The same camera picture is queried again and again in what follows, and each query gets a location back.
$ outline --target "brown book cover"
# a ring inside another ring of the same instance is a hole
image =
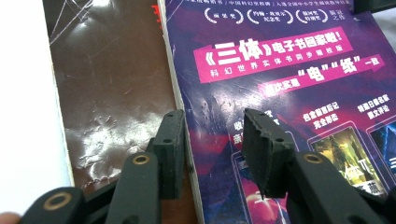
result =
[[[44,8],[66,142],[76,187],[89,194],[146,149],[175,98],[155,0],[55,2]],[[169,223],[196,222],[187,174],[183,184],[185,204],[163,206]]]

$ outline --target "book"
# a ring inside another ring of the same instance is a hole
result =
[[[176,109],[157,2],[45,0],[44,8],[76,187],[91,194],[117,180]],[[162,208],[163,223],[196,222],[187,174],[181,199]]]
[[[41,1],[0,15],[3,130],[0,213],[23,215],[42,194],[74,184]]]
[[[289,222],[285,199],[257,196],[240,154],[247,107],[355,188],[384,197],[395,186],[396,56],[350,4],[159,1],[201,223]]]

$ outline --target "scratched cover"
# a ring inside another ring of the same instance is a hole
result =
[[[370,13],[353,16],[348,1],[161,7],[205,223],[289,222],[284,200],[249,207],[269,203],[246,195],[246,107],[273,118],[296,150],[327,156],[356,188],[385,196],[394,187],[396,57]]]

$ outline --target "white surface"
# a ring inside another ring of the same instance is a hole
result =
[[[41,0],[0,13],[0,212],[73,184]]]
[[[373,14],[382,32],[396,51],[396,7]]]

